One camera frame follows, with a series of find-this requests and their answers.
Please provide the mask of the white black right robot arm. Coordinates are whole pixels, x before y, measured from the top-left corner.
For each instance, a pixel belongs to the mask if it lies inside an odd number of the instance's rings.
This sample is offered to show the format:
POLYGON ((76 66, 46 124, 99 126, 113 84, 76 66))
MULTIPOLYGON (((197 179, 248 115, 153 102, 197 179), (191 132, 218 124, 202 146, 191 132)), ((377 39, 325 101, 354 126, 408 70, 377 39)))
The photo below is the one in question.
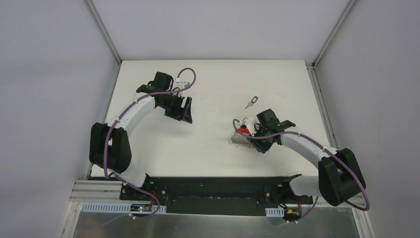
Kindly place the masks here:
POLYGON ((257 151, 266 153, 272 145, 282 145, 317 169, 316 176, 297 176, 282 188, 285 202, 294 203, 302 195, 320 196, 328 204, 338 206, 359 193, 365 194, 366 182, 352 150, 322 145, 293 122, 280 121, 271 109, 255 118, 245 118, 241 127, 248 131, 248 141, 257 151))

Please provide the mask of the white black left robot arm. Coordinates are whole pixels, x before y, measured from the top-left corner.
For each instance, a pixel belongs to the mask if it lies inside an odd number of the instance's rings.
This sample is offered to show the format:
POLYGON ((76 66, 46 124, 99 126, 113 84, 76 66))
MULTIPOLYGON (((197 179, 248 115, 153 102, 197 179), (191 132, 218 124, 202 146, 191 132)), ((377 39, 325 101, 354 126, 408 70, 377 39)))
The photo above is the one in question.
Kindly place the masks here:
POLYGON ((115 175, 133 185, 132 194, 138 200, 148 199, 151 194, 151 187, 145 183, 148 175, 132 162, 129 137, 157 107, 164 109, 166 117, 192 123, 192 98, 182 94, 192 85, 193 82, 156 72, 152 81, 137 88, 133 99, 117 116, 92 126, 89 161, 102 168, 106 178, 115 175))

